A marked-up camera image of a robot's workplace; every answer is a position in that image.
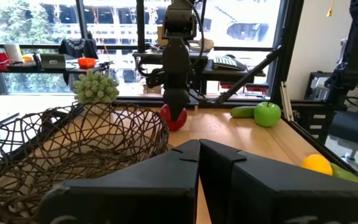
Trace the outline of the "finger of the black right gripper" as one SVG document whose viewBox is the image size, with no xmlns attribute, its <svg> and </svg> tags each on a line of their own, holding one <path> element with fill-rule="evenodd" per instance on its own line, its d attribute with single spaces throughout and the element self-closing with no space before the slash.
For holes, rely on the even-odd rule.
<svg viewBox="0 0 358 224">
<path fill-rule="evenodd" d="M 189 93 L 186 89 L 178 89 L 177 90 L 177 105 L 176 105 L 176 119 L 179 118 L 181 112 L 188 104 L 190 100 Z"/>
<path fill-rule="evenodd" d="M 173 88 L 168 88 L 165 90 L 164 94 L 163 94 L 163 101 L 165 104 L 167 104 L 169 106 L 170 109 L 170 119 L 172 121 L 176 121 L 177 120 L 177 115 L 175 112 L 175 96 L 176 96 L 176 91 Z"/>
</svg>

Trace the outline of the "red apple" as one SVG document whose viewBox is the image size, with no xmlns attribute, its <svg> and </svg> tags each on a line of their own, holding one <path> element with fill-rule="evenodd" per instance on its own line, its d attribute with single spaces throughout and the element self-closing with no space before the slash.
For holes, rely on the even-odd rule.
<svg viewBox="0 0 358 224">
<path fill-rule="evenodd" d="M 172 121 L 170 114 L 170 107 L 163 105 L 160 110 L 160 115 L 166 121 L 170 131 L 178 131 L 181 129 L 187 121 L 187 110 L 184 108 L 176 121 Z"/>
</svg>

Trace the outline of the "black standing desk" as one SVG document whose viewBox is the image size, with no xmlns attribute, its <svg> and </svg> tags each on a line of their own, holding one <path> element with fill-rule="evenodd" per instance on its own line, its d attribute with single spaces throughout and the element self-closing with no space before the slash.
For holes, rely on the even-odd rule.
<svg viewBox="0 0 358 224">
<path fill-rule="evenodd" d="M 162 53 L 156 52 L 134 52 L 132 54 L 134 58 L 139 58 L 137 62 L 137 68 L 140 68 L 140 65 L 161 65 L 162 64 Z M 253 70 L 250 66 L 247 66 L 238 59 L 234 59 L 240 67 L 245 67 L 244 71 L 236 70 L 231 67 L 220 67 L 214 63 L 215 56 L 208 56 L 207 53 L 204 53 L 201 61 L 198 62 L 196 68 L 196 79 L 201 83 L 206 83 L 207 81 L 217 81 L 220 84 L 233 85 L 238 82 L 241 78 L 246 77 L 246 83 L 253 83 L 255 77 L 266 77 L 266 74 L 261 70 L 254 75 L 249 75 L 249 72 Z"/>
</svg>

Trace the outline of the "black computer case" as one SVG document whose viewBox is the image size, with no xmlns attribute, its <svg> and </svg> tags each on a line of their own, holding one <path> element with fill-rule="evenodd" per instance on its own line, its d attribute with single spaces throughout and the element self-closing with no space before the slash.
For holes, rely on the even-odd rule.
<svg viewBox="0 0 358 224">
<path fill-rule="evenodd" d="M 331 75 L 332 73 L 322 71 L 311 72 L 306 84 L 304 99 L 316 101 L 324 100 L 329 91 L 324 84 Z"/>
</svg>

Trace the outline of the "green succulent in white pot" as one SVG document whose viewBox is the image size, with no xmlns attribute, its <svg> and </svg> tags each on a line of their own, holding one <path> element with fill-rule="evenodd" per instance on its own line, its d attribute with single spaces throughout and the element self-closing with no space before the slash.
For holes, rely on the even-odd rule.
<svg viewBox="0 0 358 224">
<path fill-rule="evenodd" d="M 88 70 L 86 74 L 79 75 L 73 85 L 75 100 L 94 115 L 106 113 L 109 104 L 119 95 L 118 82 L 101 72 Z"/>
</svg>

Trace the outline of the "white roll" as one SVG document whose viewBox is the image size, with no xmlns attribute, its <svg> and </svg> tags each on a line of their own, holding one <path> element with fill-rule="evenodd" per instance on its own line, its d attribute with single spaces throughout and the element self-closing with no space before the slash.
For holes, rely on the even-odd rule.
<svg viewBox="0 0 358 224">
<path fill-rule="evenodd" d="M 13 62 L 23 62 L 22 52 L 19 44 L 5 44 L 5 51 L 9 59 Z"/>
</svg>

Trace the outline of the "black drawer cabinet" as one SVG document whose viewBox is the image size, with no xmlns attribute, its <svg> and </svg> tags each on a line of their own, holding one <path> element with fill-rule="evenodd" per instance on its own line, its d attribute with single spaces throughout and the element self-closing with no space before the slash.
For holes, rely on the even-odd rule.
<svg viewBox="0 0 358 224">
<path fill-rule="evenodd" d="M 293 109 L 295 121 L 320 144 L 324 144 L 328 137 L 328 129 L 332 123 L 334 113 L 322 106 L 296 106 Z"/>
</svg>

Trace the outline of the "silver aluminium extrusion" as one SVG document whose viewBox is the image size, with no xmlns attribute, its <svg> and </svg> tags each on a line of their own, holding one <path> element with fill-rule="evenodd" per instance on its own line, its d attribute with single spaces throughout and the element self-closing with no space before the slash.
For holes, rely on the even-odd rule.
<svg viewBox="0 0 358 224">
<path fill-rule="evenodd" d="M 281 82 L 280 93 L 282 98 L 283 112 L 287 121 L 294 121 L 290 97 L 287 92 L 287 83 Z"/>
</svg>

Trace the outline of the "blue office chair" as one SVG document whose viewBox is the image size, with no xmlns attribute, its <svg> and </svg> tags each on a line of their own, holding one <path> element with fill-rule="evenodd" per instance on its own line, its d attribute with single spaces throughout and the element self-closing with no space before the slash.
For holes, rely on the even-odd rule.
<svg viewBox="0 0 358 224">
<path fill-rule="evenodd" d="M 342 158 L 346 161 L 355 161 L 358 152 L 358 111 L 337 111 L 328 133 L 337 145 L 350 150 Z"/>
</svg>

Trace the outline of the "dark garment on chair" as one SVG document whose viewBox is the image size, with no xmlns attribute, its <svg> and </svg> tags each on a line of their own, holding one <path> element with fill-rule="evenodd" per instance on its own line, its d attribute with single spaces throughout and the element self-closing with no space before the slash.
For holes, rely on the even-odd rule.
<svg viewBox="0 0 358 224">
<path fill-rule="evenodd" d="M 93 39 L 63 39 L 58 51 L 75 58 L 98 59 L 96 42 Z"/>
</svg>

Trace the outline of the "yellow fruit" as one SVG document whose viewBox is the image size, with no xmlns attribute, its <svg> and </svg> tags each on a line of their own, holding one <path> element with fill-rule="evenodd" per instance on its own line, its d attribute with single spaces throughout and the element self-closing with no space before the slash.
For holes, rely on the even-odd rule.
<svg viewBox="0 0 358 224">
<path fill-rule="evenodd" d="M 301 166 L 322 174 L 333 175 L 331 163 L 320 154 L 311 154 L 304 158 Z"/>
</svg>

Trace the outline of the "green apple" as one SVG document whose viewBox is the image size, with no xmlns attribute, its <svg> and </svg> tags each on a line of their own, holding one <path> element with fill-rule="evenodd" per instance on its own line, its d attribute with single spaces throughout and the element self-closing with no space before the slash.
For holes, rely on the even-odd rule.
<svg viewBox="0 0 358 224">
<path fill-rule="evenodd" d="M 259 103 L 254 109 L 255 122 L 266 128 L 275 126 L 281 118 L 281 115 L 280 107 L 269 101 Z"/>
</svg>

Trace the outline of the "red storage bin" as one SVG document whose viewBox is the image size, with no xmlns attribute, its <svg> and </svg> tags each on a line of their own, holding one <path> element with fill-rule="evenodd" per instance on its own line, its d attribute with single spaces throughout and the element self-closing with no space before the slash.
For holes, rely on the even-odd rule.
<svg viewBox="0 0 358 224">
<path fill-rule="evenodd" d="M 218 91 L 220 89 L 230 89 L 234 86 L 234 82 L 219 82 L 218 83 Z M 267 83 L 246 83 L 242 87 L 242 92 L 245 93 L 246 91 L 257 91 L 265 94 L 269 89 L 269 85 Z"/>
</svg>

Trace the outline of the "orange container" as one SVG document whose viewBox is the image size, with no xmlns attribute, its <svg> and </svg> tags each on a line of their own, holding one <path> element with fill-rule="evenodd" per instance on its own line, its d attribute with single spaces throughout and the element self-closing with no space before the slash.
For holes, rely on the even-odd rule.
<svg viewBox="0 0 358 224">
<path fill-rule="evenodd" d="M 88 58 L 88 57 L 83 57 L 83 58 L 79 58 L 77 60 L 78 65 L 80 68 L 93 68 L 96 66 L 96 59 L 95 58 Z"/>
</svg>

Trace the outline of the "grey box device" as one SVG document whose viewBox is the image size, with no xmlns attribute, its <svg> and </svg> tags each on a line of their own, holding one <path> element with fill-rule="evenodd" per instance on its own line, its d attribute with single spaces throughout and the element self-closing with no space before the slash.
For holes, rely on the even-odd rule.
<svg viewBox="0 0 358 224">
<path fill-rule="evenodd" d="M 67 54 L 40 54 L 43 69 L 66 69 L 66 61 L 73 59 L 75 58 Z"/>
</svg>

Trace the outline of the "computer keyboard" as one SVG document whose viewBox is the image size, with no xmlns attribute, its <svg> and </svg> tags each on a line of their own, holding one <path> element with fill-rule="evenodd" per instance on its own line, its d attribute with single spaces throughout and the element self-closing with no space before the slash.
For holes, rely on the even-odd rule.
<svg viewBox="0 0 358 224">
<path fill-rule="evenodd" d="M 213 58 L 213 66 L 217 69 L 229 69 L 229 70 L 237 70 L 237 71 L 246 71 L 247 66 L 236 58 L 232 58 L 229 56 L 215 56 Z"/>
</svg>

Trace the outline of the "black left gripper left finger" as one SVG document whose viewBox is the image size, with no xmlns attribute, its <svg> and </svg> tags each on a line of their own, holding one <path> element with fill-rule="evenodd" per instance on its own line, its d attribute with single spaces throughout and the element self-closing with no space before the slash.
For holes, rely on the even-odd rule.
<svg viewBox="0 0 358 224">
<path fill-rule="evenodd" d="M 40 204 L 40 224 L 195 224 L 200 142 L 95 179 L 64 181 Z"/>
</svg>

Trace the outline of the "beige object on desk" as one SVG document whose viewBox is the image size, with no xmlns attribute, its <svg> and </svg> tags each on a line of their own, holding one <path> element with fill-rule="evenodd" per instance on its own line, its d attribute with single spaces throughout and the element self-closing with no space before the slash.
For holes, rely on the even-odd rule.
<svg viewBox="0 0 358 224">
<path fill-rule="evenodd" d="M 203 50 L 204 52 L 209 52 L 214 48 L 214 41 L 210 39 L 200 39 L 200 40 L 190 40 L 190 50 L 194 52 L 200 52 Z"/>
</svg>

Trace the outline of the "black side desk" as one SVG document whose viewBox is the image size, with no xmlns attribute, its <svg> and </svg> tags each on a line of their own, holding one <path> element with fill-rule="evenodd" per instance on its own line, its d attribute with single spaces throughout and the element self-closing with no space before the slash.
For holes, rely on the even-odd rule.
<svg viewBox="0 0 358 224">
<path fill-rule="evenodd" d="M 109 67 L 108 62 L 103 63 L 97 63 L 95 67 L 90 68 L 92 72 L 96 71 L 103 71 L 107 70 Z M 29 67 L 10 67 L 7 66 L 5 70 L 0 70 L 0 73 L 75 73 L 75 74 L 81 74 L 86 73 L 88 69 L 87 68 L 80 68 L 80 67 L 74 67 L 74 68 L 66 68 L 66 69 L 44 69 L 44 68 L 29 68 Z"/>
</svg>

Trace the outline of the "dark green cucumber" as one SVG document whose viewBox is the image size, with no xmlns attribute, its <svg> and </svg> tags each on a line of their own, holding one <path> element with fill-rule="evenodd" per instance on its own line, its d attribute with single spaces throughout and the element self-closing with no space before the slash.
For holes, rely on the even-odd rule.
<svg viewBox="0 0 358 224">
<path fill-rule="evenodd" d="M 233 118 L 253 118 L 254 110 L 254 106 L 238 106 L 230 111 L 230 115 Z"/>
</svg>

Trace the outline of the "light green wrinkled pepper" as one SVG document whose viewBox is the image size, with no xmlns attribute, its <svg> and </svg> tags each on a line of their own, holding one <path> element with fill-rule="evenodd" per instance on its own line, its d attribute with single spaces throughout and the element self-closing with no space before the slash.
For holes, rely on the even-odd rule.
<svg viewBox="0 0 358 224">
<path fill-rule="evenodd" d="M 358 183 L 358 176 L 354 175 L 353 173 L 344 170 L 334 163 L 331 164 L 331 168 L 333 170 L 334 177 Z"/>
</svg>

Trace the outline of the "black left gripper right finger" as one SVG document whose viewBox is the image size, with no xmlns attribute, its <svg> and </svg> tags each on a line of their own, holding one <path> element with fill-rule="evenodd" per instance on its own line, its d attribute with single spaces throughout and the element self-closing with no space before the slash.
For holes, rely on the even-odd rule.
<svg viewBox="0 0 358 224">
<path fill-rule="evenodd" d="M 212 224 L 358 224 L 358 183 L 200 141 Z"/>
</svg>

